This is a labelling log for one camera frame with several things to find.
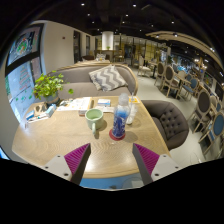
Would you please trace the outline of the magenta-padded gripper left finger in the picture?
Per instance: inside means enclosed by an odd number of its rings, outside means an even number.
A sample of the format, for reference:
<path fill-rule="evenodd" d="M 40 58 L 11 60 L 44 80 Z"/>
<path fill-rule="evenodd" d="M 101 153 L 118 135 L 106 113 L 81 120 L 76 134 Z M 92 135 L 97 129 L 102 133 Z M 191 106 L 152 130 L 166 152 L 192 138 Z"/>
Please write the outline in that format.
<path fill-rule="evenodd" d="M 79 185 L 90 154 L 91 144 L 87 143 L 66 155 L 56 155 L 43 166 L 43 169 Z"/>

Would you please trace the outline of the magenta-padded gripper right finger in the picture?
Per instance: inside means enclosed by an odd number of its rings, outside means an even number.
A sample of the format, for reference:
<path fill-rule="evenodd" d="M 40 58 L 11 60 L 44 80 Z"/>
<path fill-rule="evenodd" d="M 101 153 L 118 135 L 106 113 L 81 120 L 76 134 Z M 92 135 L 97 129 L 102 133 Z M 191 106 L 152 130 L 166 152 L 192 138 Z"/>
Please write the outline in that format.
<path fill-rule="evenodd" d="M 167 154 L 158 155 L 150 149 L 134 143 L 132 153 L 144 185 L 168 176 L 181 167 Z"/>

